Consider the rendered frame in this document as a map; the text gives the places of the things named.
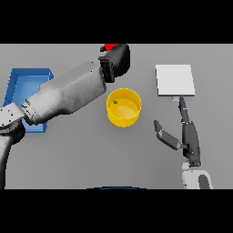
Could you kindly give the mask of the blue tray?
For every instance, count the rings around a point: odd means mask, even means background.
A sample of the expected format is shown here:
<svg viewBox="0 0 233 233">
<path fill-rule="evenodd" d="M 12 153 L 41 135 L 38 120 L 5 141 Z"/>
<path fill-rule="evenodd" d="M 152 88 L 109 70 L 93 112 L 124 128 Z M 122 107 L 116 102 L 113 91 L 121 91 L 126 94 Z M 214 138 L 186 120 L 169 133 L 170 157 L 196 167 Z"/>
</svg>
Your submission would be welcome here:
<svg viewBox="0 0 233 233">
<path fill-rule="evenodd" d="M 49 68 L 13 68 L 5 99 L 0 108 L 0 135 L 9 134 L 19 125 L 26 133 L 45 133 L 53 111 L 56 89 L 47 87 L 53 80 Z"/>
</svg>

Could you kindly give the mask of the pale square measuring scale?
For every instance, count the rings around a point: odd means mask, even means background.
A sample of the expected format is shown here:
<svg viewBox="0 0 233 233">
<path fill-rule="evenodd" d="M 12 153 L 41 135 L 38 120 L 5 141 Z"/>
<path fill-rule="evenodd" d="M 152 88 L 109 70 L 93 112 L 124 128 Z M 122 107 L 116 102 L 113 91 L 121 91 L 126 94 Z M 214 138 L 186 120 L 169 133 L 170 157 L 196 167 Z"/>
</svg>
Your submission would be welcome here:
<svg viewBox="0 0 233 233">
<path fill-rule="evenodd" d="M 195 96 L 191 65 L 156 65 L 158 96 Z"/>
</svg>

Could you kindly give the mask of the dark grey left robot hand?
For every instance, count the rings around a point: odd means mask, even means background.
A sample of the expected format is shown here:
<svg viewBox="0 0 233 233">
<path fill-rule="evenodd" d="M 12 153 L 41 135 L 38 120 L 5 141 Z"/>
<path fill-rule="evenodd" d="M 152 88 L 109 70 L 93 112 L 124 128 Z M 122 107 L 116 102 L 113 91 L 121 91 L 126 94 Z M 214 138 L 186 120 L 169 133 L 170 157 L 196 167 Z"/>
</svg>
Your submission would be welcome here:
<svg viewBox="0 0 233 233">
<path fill-rule="evenodd" d="M 114 44 L 110 49 L 104 45 L 100 51 L 105 52 L 98 58 L 105 82 L 114 83 L 116 77 L 124 75 L 130 68 L 129 45 Z"/>
</svg>

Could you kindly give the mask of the yellow bowl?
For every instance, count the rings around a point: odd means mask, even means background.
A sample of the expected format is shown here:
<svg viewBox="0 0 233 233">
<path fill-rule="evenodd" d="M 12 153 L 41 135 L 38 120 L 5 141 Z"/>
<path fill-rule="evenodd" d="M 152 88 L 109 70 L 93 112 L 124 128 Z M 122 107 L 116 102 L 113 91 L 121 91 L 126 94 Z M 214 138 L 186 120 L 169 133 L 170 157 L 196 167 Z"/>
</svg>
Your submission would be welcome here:
<svg viewBox="0 0 233 233">
<path fill-rule="evenodd" d="M 141 107 L 139 94 L 126 87 L 115 89 L 106 99 L 107 117 L 117 127 L 134 125 L 140 116 Z"/>
</svg>

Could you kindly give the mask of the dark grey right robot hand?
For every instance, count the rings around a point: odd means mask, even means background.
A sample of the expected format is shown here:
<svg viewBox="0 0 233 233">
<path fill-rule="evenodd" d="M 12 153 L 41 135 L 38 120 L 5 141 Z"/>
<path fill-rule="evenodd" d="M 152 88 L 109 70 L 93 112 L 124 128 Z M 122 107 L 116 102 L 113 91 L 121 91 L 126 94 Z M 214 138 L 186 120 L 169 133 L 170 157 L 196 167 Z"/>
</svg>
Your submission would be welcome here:
<svg viewBox="0 0 233 233">
<path fill-rule="evenodd" d="M 178 109 L 181 115 L 182 141 L 170 135 L 162 128 L 160 123 L 155 120 L 154 127 L 157 138 L 174 150 L 183 150 L 183 156 L 188 160 L 191 167 L 200 167 L 200 145 L 198 131 L 193 121 L 189 119 L 186 102 L 183 96 L 179 97 Z"/>
</svg>

